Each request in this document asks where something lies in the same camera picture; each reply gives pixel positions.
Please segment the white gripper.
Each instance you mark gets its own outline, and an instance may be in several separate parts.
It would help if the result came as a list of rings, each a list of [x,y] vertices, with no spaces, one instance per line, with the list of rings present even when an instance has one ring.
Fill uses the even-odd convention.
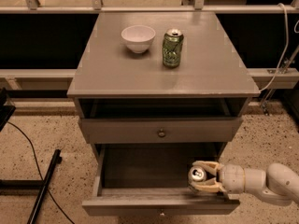
[[[195,161],[193,167],[202,167],[206,172],[216,175],[219,172],[218,182],[215,177],[204,182],[192,181],[191,186],[199,191],[216,193],[227,192],[240,194],[245,189],[245,171],[239,165],[224,165],[216,161]]]

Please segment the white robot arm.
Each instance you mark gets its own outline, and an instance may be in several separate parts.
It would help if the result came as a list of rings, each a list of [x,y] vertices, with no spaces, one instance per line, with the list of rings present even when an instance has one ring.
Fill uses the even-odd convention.
[[[272,163],[264,171],[216,161],[195,161],[188,181],[195,193],[221,192],[230,200],[247,193],[274,205],[299,204],[299,175],[280,163]]]

